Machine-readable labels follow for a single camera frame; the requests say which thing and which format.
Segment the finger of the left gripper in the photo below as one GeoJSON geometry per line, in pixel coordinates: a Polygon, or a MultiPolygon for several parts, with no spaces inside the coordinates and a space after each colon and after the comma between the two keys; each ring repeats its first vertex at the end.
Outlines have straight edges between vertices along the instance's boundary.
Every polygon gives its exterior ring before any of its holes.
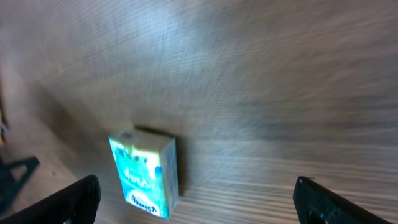
{"type": "Polygon", "coordinates": [[[8,164],[3,163],[1,160],[1,215],[5,214],[11,208],[18,193],[27,183],[39,164],[40,162],[35,156],[8,164]],[[11,172],[18,167],[26,168],[26,171],[19,180],[14,178],[11,172]]]}

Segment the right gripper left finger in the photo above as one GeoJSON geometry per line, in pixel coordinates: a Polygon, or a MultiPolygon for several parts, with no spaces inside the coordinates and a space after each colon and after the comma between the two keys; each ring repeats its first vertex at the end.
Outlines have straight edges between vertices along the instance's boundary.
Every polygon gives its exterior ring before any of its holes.
{"type": "Polygon", "coordinates": [[[101,201],[97,176],[88,175],[1,220],[1,224],[94,224],[101,201]]]}

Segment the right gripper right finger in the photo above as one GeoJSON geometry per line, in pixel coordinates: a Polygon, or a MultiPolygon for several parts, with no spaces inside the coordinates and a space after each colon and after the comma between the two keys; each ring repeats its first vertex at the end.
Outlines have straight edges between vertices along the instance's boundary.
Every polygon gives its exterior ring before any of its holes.
{"type": "Polygon", "coordinates": [[[301,224],[389,224],[304,176],[297,178],[293,201],[301,224]]]}

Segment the teal tissue pack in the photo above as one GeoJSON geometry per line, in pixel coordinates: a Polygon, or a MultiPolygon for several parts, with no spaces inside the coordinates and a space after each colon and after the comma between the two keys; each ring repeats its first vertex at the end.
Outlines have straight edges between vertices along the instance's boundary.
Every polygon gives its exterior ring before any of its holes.
{"type": "Polygon", "coordinates": [[[170,218],[179,201],[175,138],[133,129],[108,139],[125,201],[170,218]]]}

